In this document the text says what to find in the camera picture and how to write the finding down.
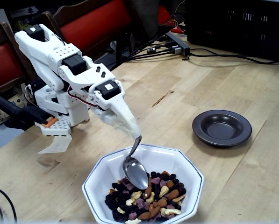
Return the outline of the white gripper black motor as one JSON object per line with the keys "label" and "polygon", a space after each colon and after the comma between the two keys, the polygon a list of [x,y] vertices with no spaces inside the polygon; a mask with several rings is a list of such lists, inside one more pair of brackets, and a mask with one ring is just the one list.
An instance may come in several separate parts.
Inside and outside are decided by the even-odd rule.
{"label": "white gripper black motor", "polygon": [[124,101],[125,91],[118,81],[107,80],[89,89],[88,102],[92,112],[105,124],[135,140],[141,129]]}

